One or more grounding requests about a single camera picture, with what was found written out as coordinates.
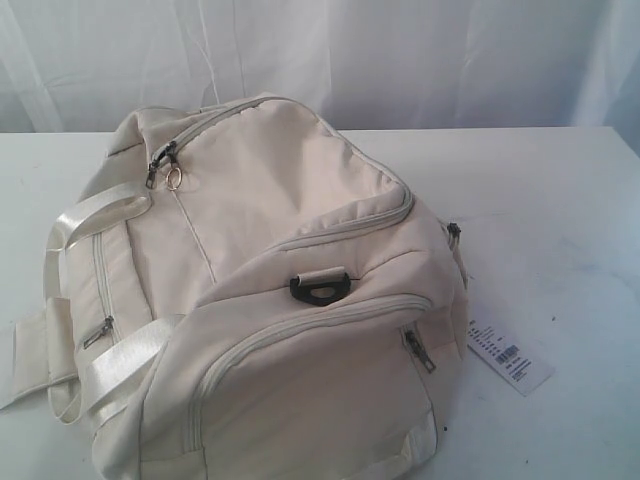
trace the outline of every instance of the black handle loop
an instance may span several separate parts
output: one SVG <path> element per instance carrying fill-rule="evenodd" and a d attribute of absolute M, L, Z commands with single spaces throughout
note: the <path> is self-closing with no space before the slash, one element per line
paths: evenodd
<path fill-rule="evenodd" d="M 338 300 L 342 300 L 349 294 L 351 279 L 345 273 L 342 279 L 338 281 L 300 286 L 300 277 L 294 277 L 289 280 L 289 290 L 291 291 L 291 296 L 296 300 L 317 307 L 326 307 Z"/>

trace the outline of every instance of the white curtain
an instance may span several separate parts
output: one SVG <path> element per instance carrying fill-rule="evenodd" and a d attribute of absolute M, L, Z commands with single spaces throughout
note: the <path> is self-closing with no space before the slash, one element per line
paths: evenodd
<path fill-rule="evenodd" d="M 0 0 L 0 131 L 113 130 L 270 91 L 337 128 L 612 125 L 639 0 Z"/>

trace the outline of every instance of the canvas bag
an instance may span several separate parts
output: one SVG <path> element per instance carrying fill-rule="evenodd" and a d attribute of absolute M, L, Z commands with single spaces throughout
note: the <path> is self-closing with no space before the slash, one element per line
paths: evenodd
<path fill-rule="evenodd" d="M 136 111 L 52 229 L 12 400 L 47 388 L 106 478 L 396 478 L 465 352 L 459 233 L 293 100 Z"/>

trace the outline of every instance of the white table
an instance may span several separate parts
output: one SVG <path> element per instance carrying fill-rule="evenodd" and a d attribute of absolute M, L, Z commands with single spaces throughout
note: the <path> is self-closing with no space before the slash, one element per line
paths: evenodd
<path fill-rule="evenodd" d="M 608 128 L 347 136 L 460 224 L 472 300 L 556 367 L 524 398 L 470 354 L 443 448 L 411 478 L 640 478 L 640 159 Z M 0 326 L 39 308 L 48 229 L 108 138 L 0 135 Z M 0 413 L 0 469 L 98 478 L 42 397 Z"/>

